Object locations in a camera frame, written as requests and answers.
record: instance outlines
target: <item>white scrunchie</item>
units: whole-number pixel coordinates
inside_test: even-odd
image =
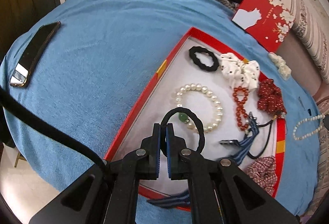
[[[245,64],[231,52],[221,54],[219,61],[223,76],[229,81],[231,88],[241,86],[253,91],[258,87],[260,68],[256,61]]]
[[[286,61],[279,55],[276,55],[274,52],[269,53],[269,58],[279,68],[279,73],[284,80],[287,80],[291,75],[291,69],[286,65]]]

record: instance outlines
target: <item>phone screen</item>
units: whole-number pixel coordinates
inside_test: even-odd
[[[24,50],[10,79],[11,86],[26,86],[38,60],[45,50],[50,38],[59,28],[60,22],[42,26],[33,36]]]

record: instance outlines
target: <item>braided black hair tie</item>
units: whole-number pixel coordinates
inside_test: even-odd
[[[200,59],[196,56],[195,53],[206,53],[208,54],[211,59],[213,59],[213,65],[212,66],[206,66],[203,64]],[[193,63],[195,63],[198,67],[200,67],[201,70],[208,71],[208,72],[214,72],[219,67],[219,62],[215,54],[206,48],[200,47],[200,46],[194,46],[189,49],[189,56],[192,59]]]

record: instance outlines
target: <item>black elastic cord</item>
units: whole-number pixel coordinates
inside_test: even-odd
[[[161,124],[160,124],[160,129],[161,129],[160,148],[161,148],[162,153],[165,156],[167,156],[166,127],[167,127],[169,119],[176,113],[185,113],[194,122],[194,124],[199,132],[199,144],[198,144],[196,151],[198,153],[201,153],[203,148],[205,147],[205,142],[206,142],[205,134],[203,131],[203,124],[202,124],[201,120],[198,119],[196,114],[194,114],[190,109],[183,108],[183,107],[177,107],[177,108],[170,110],[168,113],[166,113],[166,115],[164,116],[164,118],[161,121]]]
[[[213,59],[213,65],[212,66],[206,66],[203,64],[200,59],[196,56],[195,53],[206,53]],[[195,63],[198,67],[200,67],[201,70],[208,71],[208,72],[214,72],[219,67],[219,62],[215,54],[206,48],[200,47],[200,46],[194,46],[189,49],[189,56],[193,60],[193,63]]]
[[[7,109],[10,113],[16,116],[19,120],[23,121],[25,124],[29,125],[31,128],[37,132],[45,135],[46,137],[55,140],[72,150],[81,153],[85,157],[92,160],[99,168],[105,172],[106,166],[102,159],[87,146],[83,145],[81,142],[71,138],[62,131],[52,127],[47,124],[34,114],[32,114],[28,109],[20,105],[12,96],[10,96],[4,89],[0,87],[0,104]]]
[[[269,138],[270,138],[270,135],[271,135],[272,124],[273,124],[273,120],[270,120],[266,124],[258,125],[259,128],[263,128],[263,127],[266,127],[266,126],[269,125],[268,138],[266,140],[266,143],[265,143],[265,146],[264,146],[263,150],[258,155],[254,156],[250,152],[247,153],[248,157],[250,157],[251,159],[256,160],[265,152],[265,150],[267,148],[267,145],[269,144]]]

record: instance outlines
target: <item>blue fabric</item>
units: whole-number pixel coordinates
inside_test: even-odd
[[[233,13],[215,0],[68,0],[20,36],[1,64],[1,86],[47,123],[103,157],[120,125],[173,46],[195,26],[249,60],[281,88],[287,109],[286,153],[277,200],[294,214],[305,211],[317,182],[317,136],[294,141],[292,130],[317,107],[293,78],[284,81],[268,53],[230,20]],[[27,88],[9,78],[37,29],[61,21]],[[63,190],[91,162],[38,134],[5,112],[14,141],[32,168]],[[307,122],[298,131],[317,127]],[[137,224],[190,223],[187,212],[164,210],[139,199]]]

